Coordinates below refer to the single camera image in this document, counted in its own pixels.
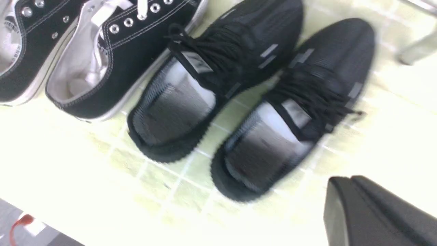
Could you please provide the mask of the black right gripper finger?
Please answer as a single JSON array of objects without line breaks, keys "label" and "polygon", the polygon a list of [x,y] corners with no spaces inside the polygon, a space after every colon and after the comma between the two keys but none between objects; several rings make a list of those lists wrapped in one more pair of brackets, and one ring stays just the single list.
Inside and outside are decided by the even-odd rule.
[{"label": "black right gripper finger", "polygon": [[333,176],[323,214],[330,246],[435,246],[437,220],[365,176]]}]

